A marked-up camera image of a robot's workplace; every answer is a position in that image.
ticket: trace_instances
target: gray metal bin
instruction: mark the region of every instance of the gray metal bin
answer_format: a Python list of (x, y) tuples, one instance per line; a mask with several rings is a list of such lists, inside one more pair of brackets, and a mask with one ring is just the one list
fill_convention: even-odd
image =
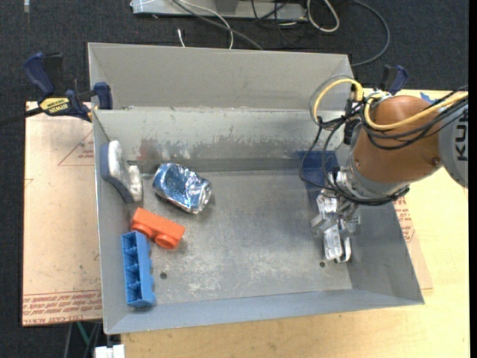
[[(139, 206), (186, 226), (175, 250), (151, 243), (157, 304), (126, 305), (120, 236), (138, 204), (101, 179), (95, 153), (106, 333), (423, 303), (392, 204), (362, 209), (345, 264), (324, 261), (309, 229), (315, 198), (297, 173), (317, 130), (309, 100), (330, 76), (351, 75), (346, 56), (92, 43), (89, 66), (91, 85), (106, 81), (114, 99), (94, 111), (95, 150), (117, 139), (143, 174)], [(325, 120), (348, 92), (326, 97)], [(149, 178), (165, 161), (211, 182), (202, 213), (154, 194)]]

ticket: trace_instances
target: gray carpet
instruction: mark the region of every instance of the gray carpet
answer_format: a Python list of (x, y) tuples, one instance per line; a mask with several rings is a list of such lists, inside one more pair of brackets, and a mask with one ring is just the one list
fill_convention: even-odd
[[(196, 18), (135, 17), (130, 0), (0, 0), (0, 119), (23, 111), (39, 91), (28, 83), (23, 62), (33, 53), (61, 51), (66, 81), (78, 79), (87, 90), (88, 42), (180, 45), (177, 29), (188, 46), (224, 47), (227, 34)], [(284, 30), (273, 25), (230, 20), (234, 29), (264, 49), (348, 54), (352, 63), (366, 60), (385, 44), (382, 23), (351, 0), (337, 4), (341, 27), (320, 34), (308, 24)], [(353, 68), (365, 86), (379, 82), (385, 64), (406, 68), (412, 89), (450, 90), (468, 84), (469, 0), (360, 0), (377, 10), (391, 31), (388, 50), (376, 61)], [(328, 13), (323, 11), (325, 22)], [(236, 48), (251, 48), (237, 39)], [(22, 122), (0, 128), (0, 357), (58, 357), (63, 354), (68, 325), (22, 328), (22, 203), (25, 128)], [(70, 357), (81, 357), (83, 341), (74, 328)]]

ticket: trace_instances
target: yellow cable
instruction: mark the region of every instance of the yellow cable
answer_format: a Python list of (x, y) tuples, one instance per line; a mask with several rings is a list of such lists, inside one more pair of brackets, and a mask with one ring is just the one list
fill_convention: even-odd
[(457, 101), (460, 101), (463, 98), (466, 98), (469, 95), (469, 92), (462, 92), (460, 95), (456, 94), (453, 97), (448, 98), (445, 101), (442, 101), (439, 104), (436, 104), (435, 106), (430, 107), (427, 110), (421, 111), (418, 114), (414, 114), (413, 116), (403, 119), (402, 121), (391, 123), (389, 125), (378, 125), (376, 124), (371, 118), (370, 118), (370, 105), (366, 102), (364, 104), (364, 119), (366, 120), (366, 123), (374, 130), (379, 130), (379, 131), (386, 131), (386, 130), (393, 130), (395, 128), (398, 128), (403, 125), (408, 125), (412, 122), (417, 121), (418, 119), (423, 118), (424, 116), (427, 116), (430, 113), (435, 112), (436, 110), (441, 109), (442, 107), (449, 106), (451, 104), (454, 104)]
[(340, 80), (333, 81), (330, 85), (323, 88), (320, 95), (316, 98), (315, 103), (313, 104), (312, 112), (314, 118), (317, 118), (317, 111), (318, 106), (320, 106), (320, 102), (323, 99), (324, 95), (327, 94), (333, 87), (339, 84), (352, 84), (356, 88), (356, 95), (355, 100), (360, 102), (363, 99), (363, 86), (358, 81), (352, 80), (351, 78), (342, 78)]

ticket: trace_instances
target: blue toy brick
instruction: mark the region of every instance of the blue toy brick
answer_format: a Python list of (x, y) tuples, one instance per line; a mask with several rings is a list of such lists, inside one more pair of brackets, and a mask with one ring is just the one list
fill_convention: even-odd
[(152, 286), (151, 259), (146, 236), (134, 230), (121, 235), (126, 280), (126, 302), (132, 307), (148, 307), (156, 302)]

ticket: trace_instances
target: bin floor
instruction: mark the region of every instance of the bin floor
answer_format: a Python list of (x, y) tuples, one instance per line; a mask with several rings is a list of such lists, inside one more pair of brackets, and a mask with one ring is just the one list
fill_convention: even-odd
[(144, 179), (144, 208), (186, 227), (175, 250), (151, 246), (158, 304), (351, 289), (346, 264), (323, 261), (296, 169), (201, 172), (212, 185), (202, 213), (159, 198)]

